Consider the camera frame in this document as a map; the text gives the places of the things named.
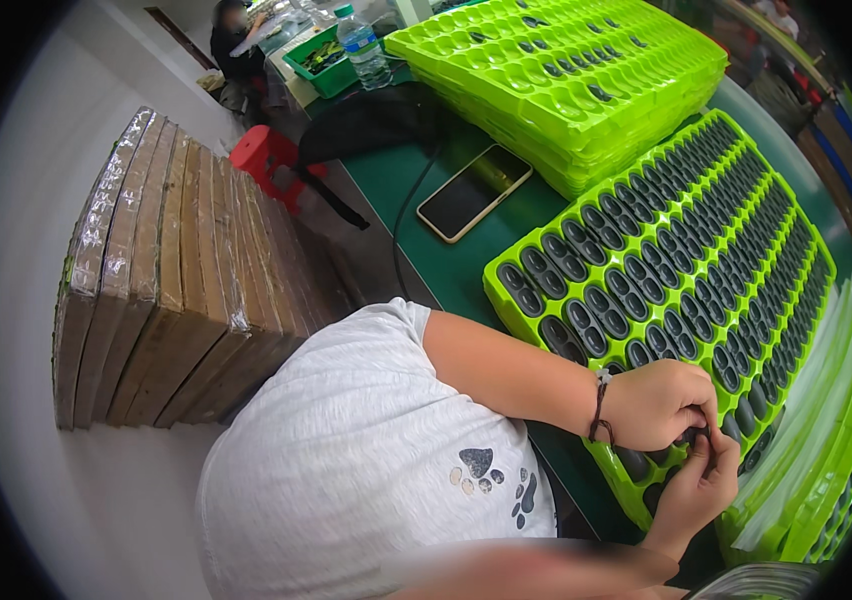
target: bracelet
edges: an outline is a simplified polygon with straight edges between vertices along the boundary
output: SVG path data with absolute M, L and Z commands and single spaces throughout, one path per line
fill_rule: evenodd
M 589 441 L 596 441 L 596 430 L 599 426 L 603 426 L 609 434 L 609 445 L 615 446 L 616 441 L 612 437 L 612 426 L 609 421 L 600 418 L 600 410 L 602 409 L 602 398 L 605 397 L 605 388 L 612 381 L 612 375 L 609 374 L 608 368 L 600 368 L 596 371 L 596 377 L 600 380 L 600 387 L 596 390 L 596 415 L 593 417 L 593 424 L 589 426 Z

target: stack of cardboard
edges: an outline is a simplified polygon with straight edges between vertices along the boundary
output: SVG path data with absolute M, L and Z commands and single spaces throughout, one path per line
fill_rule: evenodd
M 219 421 L 352 308 L 318 238 L 142 107 L 72 235 L 53 334 L 56 423 Z

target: hand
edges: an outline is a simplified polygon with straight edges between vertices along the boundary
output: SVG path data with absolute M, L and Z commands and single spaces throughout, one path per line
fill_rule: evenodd
M 676 562 L 689 540 L 718 517 L 739 490 L 739 445 L 734 439 L 714 430 L 709 440 L 696 436 L 690 448 L 686 463 L 663 489 L 652 526 L 640 544 Z
M 716 388 L 701 366 L 663 359 L 613 375 L 606 386 L 600 419 L 612 427 L 616 446 L 662 450 L 689 427 L 719 431 Z M 597 440 L 608 442 L 604 427 Z

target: red plastic stool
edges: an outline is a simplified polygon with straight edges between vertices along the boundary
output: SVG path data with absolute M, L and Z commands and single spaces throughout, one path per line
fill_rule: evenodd
M 284 192 L 272 182 L 272 175 L 280 165 L 291 169 L 299 162 L 299 147 L 289 138 L 268 126 L 254 126 L 229 154 L 229 161 L 240 171 L 251 174 L 268 196 L 286 205 L 289 214 L 299 214 L 299 194 L 306 184 L 295 175 L 295 180 Z M 328 172 L 324 164 L 312 164 L 309 170 L 318 178 L 325 177 Z

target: paw print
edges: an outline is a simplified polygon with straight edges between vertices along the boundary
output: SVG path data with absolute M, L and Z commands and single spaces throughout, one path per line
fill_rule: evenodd
M 467 496 L 472 496 L 476 492 L 476 487 L 479 487 L 483 494 L 489 494 L 493 483 L 499 485 L 505 481 L 502 471 L 497 468 L 489 469 L 492 466 L 491 448 L 459 450 L 459 460 L 466 465 L 467 476 L 463 477 L 462 467 L 455 466 L 449 473 L 449 483 L 460 486 Z M 484 476 L 486 472 L 489 472 L 488 477 Z
M 526 483 L 527 477 L 529 483 L 524 486 L 523 484 Z M 516 499 L 519 501 L 516 502 L 516 506 L 512 507 L 512 515 L 516 517 L 516 529 L 522 529 L 526 526 L 526 517 L 523 513 L 528 515 L 532 512 L 532 507 L 534 506 L 532 497 L 536 494 L 536 474 L 529 473 L 525 468 L 520 468 L 519 481 L 521 483 L 519 486 L 516 486 Z

